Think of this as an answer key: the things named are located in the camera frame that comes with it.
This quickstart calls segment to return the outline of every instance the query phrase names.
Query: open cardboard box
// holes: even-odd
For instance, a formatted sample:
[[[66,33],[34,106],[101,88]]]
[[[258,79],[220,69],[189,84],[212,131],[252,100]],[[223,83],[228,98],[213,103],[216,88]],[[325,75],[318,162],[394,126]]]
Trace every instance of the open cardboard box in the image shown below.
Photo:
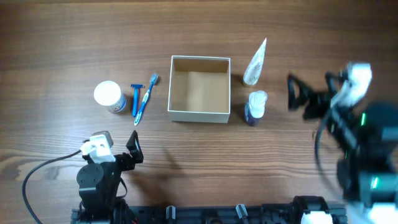
[[[227,123],[231,59],[172,56],[168,112],[172,121]]]

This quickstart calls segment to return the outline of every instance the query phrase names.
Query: wood grain surface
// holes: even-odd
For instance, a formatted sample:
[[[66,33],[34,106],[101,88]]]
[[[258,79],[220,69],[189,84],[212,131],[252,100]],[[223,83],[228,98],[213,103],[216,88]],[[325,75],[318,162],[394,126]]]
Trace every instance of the wood grain surface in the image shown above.
[[[327,70],[366,61],[373,81],[361,106],[398,103],[397,12],[394,1],[343,0],[0,5],[0,222],[33,223],[21,195],[24,177],[101,130],[111,133],[115,154],[126,151],[134,129],[139,134],[144,163],[123,174],[130,205],[259,205],[295,195],[334,200],[314,164],[317,122],[304,122],[303,110],[288,112],[286,76],[293,70],[322,89]],[[243,87],[265,37],[259,83]],[[172,55],[231,58],[228,124],[169,121]],[[137,127],[129,113],[111,114],[93,98],[104,80],[131,96],[130,84],[149,87],[153,72],[160,83]],[[265,90],[269,100],[252,128],[243,105],[254,90]],[[323,140],[322,161],[334,180],[341,154],[331,138]],[[75,156],[31,177],[28,198],[44,223],[70,222],[84,165]]]

